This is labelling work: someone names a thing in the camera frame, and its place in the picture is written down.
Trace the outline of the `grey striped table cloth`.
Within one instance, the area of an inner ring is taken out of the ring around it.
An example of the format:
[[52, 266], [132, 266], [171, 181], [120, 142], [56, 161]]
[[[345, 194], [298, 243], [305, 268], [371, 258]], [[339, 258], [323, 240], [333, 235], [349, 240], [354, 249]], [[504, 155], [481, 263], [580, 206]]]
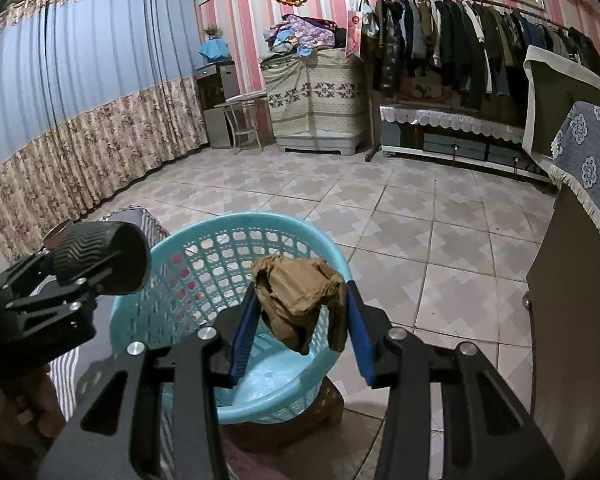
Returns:
[[[140, 205], [115, 210], [100, 218], [100, 221], [135, 224], [144, 233], [149, 248], [153, 248], [170, 235], [160, 222]], [[111, 361], [109, 326], [114, 300], [114, 296], [98, 297], [93, 318], [95, 337], [50, 363], [50, 379], [65, 420], [72, 417], [84, 396], [99, 382], [102, 372]]]

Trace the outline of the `dark wooden cabinet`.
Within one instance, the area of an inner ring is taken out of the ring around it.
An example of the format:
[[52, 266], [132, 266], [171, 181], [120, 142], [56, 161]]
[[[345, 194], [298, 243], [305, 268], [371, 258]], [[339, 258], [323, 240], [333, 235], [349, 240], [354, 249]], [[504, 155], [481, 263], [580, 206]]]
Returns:
[[522, 147], [557, 186], [527, 275], [533, 336], [532, 415], [568, 479], [600, 479], [600, 232], [550, 176], [550, 144], [575, 102], [600, 106], [600, 77], [537, 47], [524, 59]]

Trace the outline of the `wooden stool under basket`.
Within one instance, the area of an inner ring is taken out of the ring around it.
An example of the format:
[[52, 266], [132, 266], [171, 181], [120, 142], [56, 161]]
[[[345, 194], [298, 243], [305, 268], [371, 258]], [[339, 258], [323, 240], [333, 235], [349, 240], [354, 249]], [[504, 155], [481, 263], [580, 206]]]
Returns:
[[244, 452], [277, 453], [319, 429], [340, 424], [343, 409], [341, 393], [334, 383], [325, 377], [317, 397], [300, 415], [273, 425], [243, 422], [223, 426], [221, 436]]

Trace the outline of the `blue floral window curtain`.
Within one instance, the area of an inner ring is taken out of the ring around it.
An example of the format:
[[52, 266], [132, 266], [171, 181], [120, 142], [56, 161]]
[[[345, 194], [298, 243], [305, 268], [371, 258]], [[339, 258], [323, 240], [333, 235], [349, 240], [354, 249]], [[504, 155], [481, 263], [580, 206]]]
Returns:
[[32, 252], [208, 133], [194, 0], [20, 0], [0, 13], [0, 251]]

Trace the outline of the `grey water dispenser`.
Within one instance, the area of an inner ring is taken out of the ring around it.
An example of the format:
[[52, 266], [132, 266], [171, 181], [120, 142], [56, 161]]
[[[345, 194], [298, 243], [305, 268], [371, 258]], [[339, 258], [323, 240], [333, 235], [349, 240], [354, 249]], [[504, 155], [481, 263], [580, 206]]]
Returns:
[[195, 78], [210, 146], [215, 150], [231, 148], [230, 124], [223, 104], [240, 93], [235, 63], [224, 61], [202, 66], [196, 70]]

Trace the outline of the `low tv cabinet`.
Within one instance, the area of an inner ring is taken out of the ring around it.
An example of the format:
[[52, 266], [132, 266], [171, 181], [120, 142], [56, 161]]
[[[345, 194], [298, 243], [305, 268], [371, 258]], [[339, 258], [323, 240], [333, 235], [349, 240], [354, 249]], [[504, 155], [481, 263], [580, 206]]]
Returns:
[[379, 107], [379, 148], [386, 156], [444, 160], [547, 182], [547, 171], [522, 147], [524, 129], [475, 116], [385, 104]]

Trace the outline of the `blue floral fringed cloth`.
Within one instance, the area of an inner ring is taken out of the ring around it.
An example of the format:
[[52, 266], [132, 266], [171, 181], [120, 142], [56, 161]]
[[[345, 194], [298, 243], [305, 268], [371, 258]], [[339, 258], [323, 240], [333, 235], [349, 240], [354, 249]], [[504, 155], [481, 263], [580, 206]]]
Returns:
[[600, 232], [600, 106], [575, 102], [550, 152], [550, 176], [570, 188]]

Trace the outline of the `blue covered potted plant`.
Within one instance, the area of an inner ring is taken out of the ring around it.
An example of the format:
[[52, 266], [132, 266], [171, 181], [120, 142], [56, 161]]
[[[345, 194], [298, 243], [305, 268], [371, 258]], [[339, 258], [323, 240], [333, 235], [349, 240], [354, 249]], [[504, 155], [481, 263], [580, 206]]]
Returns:
[[227, 62], [232, 59], [230, 48], [223, 39], [223, 31], [219, 26], [205, 28], [204, 36], [206, 40], [201, 44], [199, 53], [208, 64]]

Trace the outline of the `cloth covered cabinet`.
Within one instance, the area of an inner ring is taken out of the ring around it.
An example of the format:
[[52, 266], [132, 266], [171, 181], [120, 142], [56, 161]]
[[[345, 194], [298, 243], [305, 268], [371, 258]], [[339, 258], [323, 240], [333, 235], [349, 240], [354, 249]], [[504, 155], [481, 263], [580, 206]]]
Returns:
[[282, 152], [356, 153], [370, 125], [360, 61], [342, 49], [326, 48], [306, 58], [272, 56], [260, 69], [273, 136]]

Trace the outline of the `pile of folded clothes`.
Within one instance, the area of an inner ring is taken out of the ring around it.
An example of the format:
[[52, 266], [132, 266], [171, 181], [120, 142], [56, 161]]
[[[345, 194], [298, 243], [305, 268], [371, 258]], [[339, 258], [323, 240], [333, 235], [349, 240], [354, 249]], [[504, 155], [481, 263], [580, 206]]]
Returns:
[[333, 21], [286, 14], [263, 32], [271, 55], [295, 54], [307, 58], [316, 50], [343, 48], [346, 30]]

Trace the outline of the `hanging dark clothes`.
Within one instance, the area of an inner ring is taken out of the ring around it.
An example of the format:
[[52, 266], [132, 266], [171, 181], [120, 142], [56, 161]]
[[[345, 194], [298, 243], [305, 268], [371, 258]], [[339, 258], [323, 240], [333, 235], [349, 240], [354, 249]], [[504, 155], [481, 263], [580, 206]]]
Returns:
[[600, 52], [573, 27], [468, 0], [375, 0], [363, 32], [373, 88], [388, 99], [519, 126], [527, 111], [524, 59], [537, 47], [600, 77]]

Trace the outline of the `pink hanging gift bag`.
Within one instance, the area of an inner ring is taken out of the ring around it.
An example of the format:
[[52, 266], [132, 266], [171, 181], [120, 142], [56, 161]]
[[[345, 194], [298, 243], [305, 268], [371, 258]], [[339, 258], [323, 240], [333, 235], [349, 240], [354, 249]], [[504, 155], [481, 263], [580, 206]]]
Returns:
[[362, 0], [358, 0], [347, 15], [346, 55], [362, 58], [363, 16]]

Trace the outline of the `metal clothes rack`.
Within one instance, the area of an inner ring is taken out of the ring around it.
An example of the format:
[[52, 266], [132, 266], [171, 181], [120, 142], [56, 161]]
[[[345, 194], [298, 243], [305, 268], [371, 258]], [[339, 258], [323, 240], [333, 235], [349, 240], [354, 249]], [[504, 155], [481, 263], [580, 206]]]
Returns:
[[538, 170], [522, 148], [532, 47], [585, 64], [585, 36], [488, 0], [356, 0], [346, 51], [365, 63], [370, 150]]

